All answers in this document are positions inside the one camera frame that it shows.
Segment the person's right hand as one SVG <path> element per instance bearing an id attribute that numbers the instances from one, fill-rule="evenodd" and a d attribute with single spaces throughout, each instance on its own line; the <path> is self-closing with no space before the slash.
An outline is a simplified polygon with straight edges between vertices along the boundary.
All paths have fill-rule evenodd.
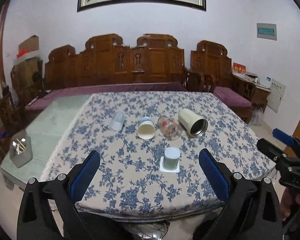
<path id="1" fill-rule="evenodd" d="M 300 193 L 296 193 L 294 190 L 286 187 L 280 202 L 280 212 L 283 221 L 290 216 L 291 206 L 294 204 L 300 205 Z"/>

